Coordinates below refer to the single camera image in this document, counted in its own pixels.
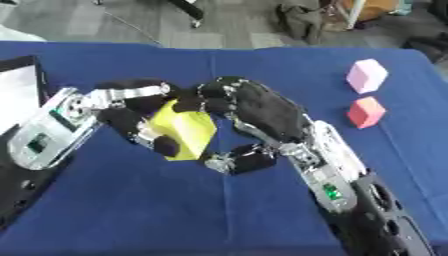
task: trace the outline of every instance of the blue tablecloth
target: blue tablecloth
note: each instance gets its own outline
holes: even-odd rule
[[[448,245],[448,85],[409,50],[274,48],[175,50],[136,44],[0,43],[0,59],[36,54],[52,85],[157,77],[190,86],[220,75],[261,81],[330,122],[377,170],[431,243]],[[344,78],[356,60],[390,72],[374,95],[388,110],[357,130],[345,113],[359,96]],[[212,148],[243,143],[223,127]],[[344,255],[286,160],[224,177],[166,162],[102,128],[38,202],[0,237],[14,255]]]

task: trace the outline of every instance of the green led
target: green led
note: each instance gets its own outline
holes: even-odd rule
[[[323,185],[323,189],[325,194],[330,198],[330,200],[337,200],[342,197],[341,192],[339,192],[338,188],[335,185],[327,183]]]

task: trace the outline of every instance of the gray carpet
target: gray carpet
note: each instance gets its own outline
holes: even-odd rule
[[[263,48],[306,46],[281,33],[272,22],[281,0],[198,0],[204,24],[190,28],[189,17],[164,0],[22,0],[18,7],[0,5],[0,24],[49,41],[142,42],[176,48]],[[376,26],[323,35],[320,46],[399,47],[413,35],[435,35],[446,27],[414,5],[408,16],[388,16]],[[448,64],[442,65],[448,74]]]

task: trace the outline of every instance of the robotic hand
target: robotic hand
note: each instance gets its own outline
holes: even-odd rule
[[[207,167],[231,175],[275,165],[280,146],[301,141],[303,128],[309,125],[301,106],[241,77],[219,77],[201,84],[193,89],[192,97],[180,98],[173,109],[216,114],[230,120],[237,133],[260,140],[203,157]]]
[[[173,84],[150,79],[103,83],[87,95],[76,88],[63,88],[20,125],[8,141],[8,153],[23,169],[50,169],[106,123],[131,143],[174,156],[178,144],[145,125],[144,117],[178,92]]]
[[[207,167],[241,174],[290,160],[322,217],[348,255],[435,255],[393,193],[368,170],[336,129],[312,121],[303,107],[241,77],[219,77],[194,88],[173,109],[207,111],[260,143],[204,156]]]

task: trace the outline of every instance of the pink cube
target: pink cube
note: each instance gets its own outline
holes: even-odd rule
[[[355,62],[347,81],[359,94],[378,90],[388,75],[387,70],[374,59]]]
[[[380,121],[386,109],[374,97],[356,100],[348,112],[348,117],[359,129],[373,126]]]

